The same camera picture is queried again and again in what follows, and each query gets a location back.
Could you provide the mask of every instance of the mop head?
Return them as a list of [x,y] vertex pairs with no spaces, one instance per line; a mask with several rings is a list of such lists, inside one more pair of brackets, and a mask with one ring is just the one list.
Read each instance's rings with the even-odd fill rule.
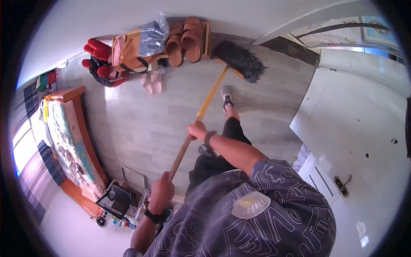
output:
[[250,83],[256,83],[266,68],[249,50],[227,40],[218,44],[212,53],[239,71]]

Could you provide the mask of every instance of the black wrist strap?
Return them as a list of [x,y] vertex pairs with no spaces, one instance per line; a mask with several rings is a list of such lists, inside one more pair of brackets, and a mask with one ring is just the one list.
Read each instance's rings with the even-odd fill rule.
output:
[[159,224],[161,221],[161,215],[154,215],[148,209],[145,210],[144,215],[146,215],[150,220],[152,220],[155,224]]
[[211,138],[213,135],[215,135],[216,133],[217,133],[217,131],[213,130],[213,131],[208,132],[208,133],[205,135],[205,137],[204,137],[204,144],[205,144],[206,146],[210,146],[210,138]]

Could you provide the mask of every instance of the shirt logo patch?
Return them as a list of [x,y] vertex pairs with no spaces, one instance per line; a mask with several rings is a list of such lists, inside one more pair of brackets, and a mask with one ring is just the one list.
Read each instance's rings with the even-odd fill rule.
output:
[[231,214],[240,219],[251,219],[260,215],[270,204],[268,196],[254,191],[234,201]]

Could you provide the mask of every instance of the gray patterned shirt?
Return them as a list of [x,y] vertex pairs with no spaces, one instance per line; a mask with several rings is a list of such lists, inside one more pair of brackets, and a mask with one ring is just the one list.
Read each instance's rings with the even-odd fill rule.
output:
[[144,256],[323,257],[335,233],[322,194],[286,161],[261,160],[251,179],[230,171],[196,187]]

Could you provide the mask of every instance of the mop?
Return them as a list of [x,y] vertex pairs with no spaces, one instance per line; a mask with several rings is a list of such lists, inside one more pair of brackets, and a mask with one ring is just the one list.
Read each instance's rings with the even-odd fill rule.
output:
[[[225,65],[225,69],[221,73],[214,87],[205,99],[205,102],[200,111],[197,113],[197,118],[194,122],[203,119],[204,113],[206,112],[211,99],[213,98],[221,81],[227,73],[227,70],[230,69],[237,76],[246,79],[250,83],[256,83],[257,80],[260,79],[260,76],[265,69],[262,62],[253,53],[227,40],[218,44],[212,52],[213,55],[217,57],[217,60]],[[190,145],[191,138],[191,135],[188,134],[186,139],[184,140],[184,143],[182,144],[180,151],[178,152],[177,157],[173,165],[171,166],[169,173],[169,182],[173,180],[174,175],[177,172],[177,169],[182,161],[182,158],[184,157],[184,154],[187,151],[188,146]]]

